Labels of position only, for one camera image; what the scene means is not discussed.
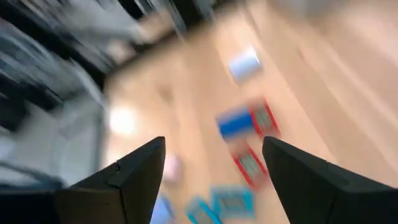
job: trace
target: blue object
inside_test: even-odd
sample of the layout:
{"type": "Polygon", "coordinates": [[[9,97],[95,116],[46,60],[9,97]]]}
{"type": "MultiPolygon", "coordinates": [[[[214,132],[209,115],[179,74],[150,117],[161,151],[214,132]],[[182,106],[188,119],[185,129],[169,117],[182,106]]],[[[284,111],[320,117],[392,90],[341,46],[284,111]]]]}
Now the blue object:
{"type": "Polygon", "coordinates": [[[169,224],[174,219],[170,201],[165,196],[158,196],[155,202],[154,211],[150,224],[169,224]]]}
{"type": "Polygon", "coordinates": [[[194,224],[222,224],[218,215],[210,210],[206,202],[199,197],[190,202],[187,215],[194,224]]]}
{"type": "Polygon", "coordinates": [[[248,109],[225,115],[217,122],[218,129],[224,139],[233,138],[238,134],[254,129],[253,119],[248,109]]]}
{"type": "Polygon", "coordinates": [[[254,218],[254,196],[248,188],[213,188],[211,197],[213,210],[220,218],[254,218]]]}

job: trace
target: white object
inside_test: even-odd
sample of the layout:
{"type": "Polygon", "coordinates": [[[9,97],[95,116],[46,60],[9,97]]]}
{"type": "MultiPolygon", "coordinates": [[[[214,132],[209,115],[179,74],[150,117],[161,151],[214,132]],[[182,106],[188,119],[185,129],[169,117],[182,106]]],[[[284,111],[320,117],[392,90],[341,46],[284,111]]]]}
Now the white object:
{"type": "Polygon", "coordinates": [[[243,81],[261,68],[260,60],[253,47],[247,49],[229,63],[229,70],[236,81],[243,81]]]}
{"type": "MultiPolygon", "coordinates": [[[[0,159],[75,184],[98,171],[101,110],[83,94],[51,114],[29,104],[30,116],[12,142],[0,138],[0,159]]],[[[19,181],[25,176],[0,169],[0,179],[19,181]]]]}
{"type": "Polygon", "coordinates": [[[167,154],[164,161],[163,180],[176,183],[181,176],[181,160],[174,154],[167,154]]]}

